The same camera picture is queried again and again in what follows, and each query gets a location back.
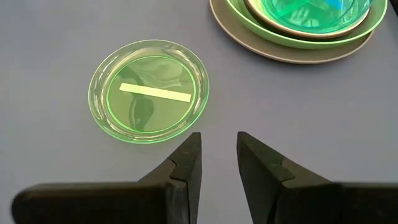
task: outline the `table surface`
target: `table surface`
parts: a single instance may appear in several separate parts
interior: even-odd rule
[[[398,182],[398,17],[389,7],[356,54],[289,65],[232,41],[208,0],[0,2],[0,223],[18,191],[42,182],[134,181],[191,132],[203,141],[198,223],[252,223],[238,172],[247,131],[330,180]],[[138,146],[91,117],[87,90],[114,50],[144,39],[178,42],[210,76],[210,100],[186,133]]]

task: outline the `gray plate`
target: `gray plate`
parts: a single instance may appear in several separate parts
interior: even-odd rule
[[[363,47],[373,35],[372,31],[364,37],[346,45],[330,49],[294,49],[263,39],[246,29],[229,10],[225,0],[210,0],[211,10],[223,30],[243,47],[268,58],[299,64],[332,62],[347,57]]]

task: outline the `tabletop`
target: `tabletop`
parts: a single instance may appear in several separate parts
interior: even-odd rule
[[[198,223],[252,223],[236,158],[246,131],[330,180],[398,182],[398,17],[391,6],[360,51],[290,65],[230,39],[208,0],[0,2],[0,223],[18,191],[42,182],[135,181],[202,133]],[[177,42],[195,52],[210,99],[184,134],[118,141],[91,117],[96,67],[123,45]]]

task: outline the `beige plate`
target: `beige plate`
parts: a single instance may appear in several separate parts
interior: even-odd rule
[[[261,0],[243,0],[246,2],[248,5],[249,10],[255,13],[255,15],[260,18],[262,21],[272,25],[273,27],[280,29],[286,33],[301,36],[301,37],[310,37],[310,38],[317,38],[317,39],[329,39],[329,38],[335,38],[335,37],[341,37],[343,35],[348,34],[349,32],[353,31],[357,26],[359,26],[366,18],[366,16],[369,13],[369,10],[367,10],[361,18],[358,19],[355,23],[351,24],[349,27],[346,27],[345,29],[342,29],[337,32],[330,32],[327,34],[313,34],[313,33],[308,33],[308,32],[301,32],[298,30],[294,30],[291,28],[288,28],[286,26],[283,26],[282,24],[279,24],[278,22],[272,20],[269,18],[267,15],[265,15],[260,9],[259,9],[259,4],[261,4]]]
[[[340,47],[316,50],[294,49],[265,40],[246,29],[228,9],[225,0],[210,0],[210,6],[216,20],[232,39],[259,55],[282,62],[316,64],[338,60],[363,47],[374,32]]]

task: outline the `stacked plates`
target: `stacked plates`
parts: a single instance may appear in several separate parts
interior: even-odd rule
[[[291,63],[337,60],[360,49],[387,0],[210,0],[234,40],[263,56]]]

